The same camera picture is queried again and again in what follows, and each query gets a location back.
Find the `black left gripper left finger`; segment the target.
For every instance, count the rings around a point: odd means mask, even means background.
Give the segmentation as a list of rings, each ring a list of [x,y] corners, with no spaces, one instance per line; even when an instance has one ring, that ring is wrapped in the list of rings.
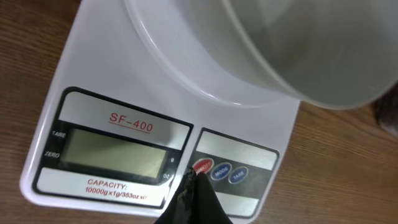
[[[197,173],[189,169],[183,176],[180,185],[175,191],[169,206],[154,222],[155,224],[187,224],[190,223],[192,202],[194,195],[194,182]]]

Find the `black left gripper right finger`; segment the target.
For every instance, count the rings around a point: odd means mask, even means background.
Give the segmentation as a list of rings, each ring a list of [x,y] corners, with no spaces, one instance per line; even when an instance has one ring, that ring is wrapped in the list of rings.
[[[199,173],[194,181],[192,223],[232,224],[204,173]]]

